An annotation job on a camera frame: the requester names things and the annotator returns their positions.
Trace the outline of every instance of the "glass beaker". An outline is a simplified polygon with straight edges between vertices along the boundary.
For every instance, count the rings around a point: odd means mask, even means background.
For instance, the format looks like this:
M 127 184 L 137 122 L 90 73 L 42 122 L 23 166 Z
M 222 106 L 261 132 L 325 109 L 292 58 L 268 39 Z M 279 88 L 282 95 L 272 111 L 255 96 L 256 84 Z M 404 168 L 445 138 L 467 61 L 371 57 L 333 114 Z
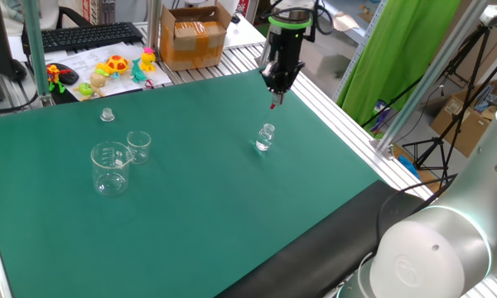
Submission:
M 267 151 L 273 143 L 274 139 L 274 125 L 266 123 L 259 131 L 258 140 L 256 140 L 256 147 L 260 151 Z
M 127 135 L 129 150 L 134 155 L 133 163 L 142 164 L 149 157 L 151 137 L 146 132 L 130 132 Z
M 90 153 L 94 166 L 94 187 L 103 195 L 123 193 L 129 184 L 129 163 L 134 156 L 119 142 L 102 142 Z

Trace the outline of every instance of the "green backdrop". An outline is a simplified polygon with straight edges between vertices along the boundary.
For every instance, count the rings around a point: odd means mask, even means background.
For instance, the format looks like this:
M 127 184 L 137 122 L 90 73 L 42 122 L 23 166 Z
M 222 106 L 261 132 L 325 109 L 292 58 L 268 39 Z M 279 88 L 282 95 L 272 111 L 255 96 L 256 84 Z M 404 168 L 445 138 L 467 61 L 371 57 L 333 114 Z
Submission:
M 337 100 L 357 123 L 422 76 L 460 0 L 388 0 L 374 33 Z M 393 108 L 401 109 L 413 90 Z
M 270 103 L 252 71 L 0 117 L 15 298 L 213 297 L 379 178 L 293 92 Z M 152 136 L 149 161 L 97 194 L 90 150 L 132 130 Z

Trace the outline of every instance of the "green curtain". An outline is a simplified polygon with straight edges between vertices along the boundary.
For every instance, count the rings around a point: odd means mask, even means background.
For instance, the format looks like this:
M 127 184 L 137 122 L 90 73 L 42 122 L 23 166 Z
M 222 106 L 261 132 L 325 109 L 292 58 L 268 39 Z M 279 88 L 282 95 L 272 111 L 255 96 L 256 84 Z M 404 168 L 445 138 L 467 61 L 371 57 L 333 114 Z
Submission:
M 357 123 L 425 73 L 460 0 L 388 0 L 337 104 Z M 411 92 L 393 107 L 401 109 Z

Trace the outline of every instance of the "cardboard box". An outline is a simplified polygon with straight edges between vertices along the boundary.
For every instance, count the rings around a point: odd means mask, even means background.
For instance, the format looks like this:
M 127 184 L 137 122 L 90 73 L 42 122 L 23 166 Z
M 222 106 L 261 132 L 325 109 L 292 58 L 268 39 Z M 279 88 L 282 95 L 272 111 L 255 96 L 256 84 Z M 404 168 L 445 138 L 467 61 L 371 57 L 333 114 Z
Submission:
M 497 80 L 490 82 L 494 85 L 493 94 L 497 95 Z M 466 99 L 467 90 L 455 93 L 450 96 L 447 103 L 440 110 L 437 117 L 431 124 L 431 128 L 438 134 L 442 134 L 444 130 L 449 126 L 453 119 L 453 115 L 457 115 L 462 110 L 462 105 L 464 104 L 464 99 Z M 482 115 L 476 112 L 473 107 L 476 102 L 474 102 L 470 108 L 464 113 L 461 124 L 461 133 L 456 138 L 455 148 L 458 149 L 464 156 L 469 157 L 470 154 L 475 149 L 475 146 L 479 142 L 480 138 L 490 125 L 490 120 L 482 117 Z M 456 126 L 454 126 L 446 135 L 445 140 L 449 143 L 453 142 L 453 137 L 455 136 Z
M 160 56 L 173 71 L 218 65 L 232 16 L 210 7 L 167 9 L 160 17 Z

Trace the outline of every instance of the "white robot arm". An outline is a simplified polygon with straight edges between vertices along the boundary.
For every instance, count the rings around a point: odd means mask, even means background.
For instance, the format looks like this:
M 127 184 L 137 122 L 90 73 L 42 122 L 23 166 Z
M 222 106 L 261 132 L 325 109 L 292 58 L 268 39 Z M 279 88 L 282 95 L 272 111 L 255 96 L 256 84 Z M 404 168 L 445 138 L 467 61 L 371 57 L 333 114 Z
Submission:
M 337 297 L 459 298 L 496 269 L 497 114 L 449 190 L 390 228 Z

